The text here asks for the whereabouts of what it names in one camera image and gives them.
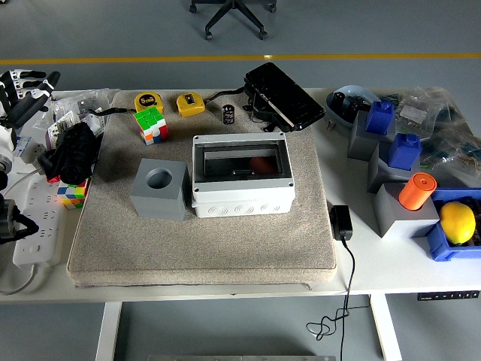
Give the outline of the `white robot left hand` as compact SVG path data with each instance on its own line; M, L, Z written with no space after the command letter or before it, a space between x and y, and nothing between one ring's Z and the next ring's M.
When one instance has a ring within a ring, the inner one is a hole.
M60 73L14 69L1 74L1 154L14 150L12 130L44 108Z

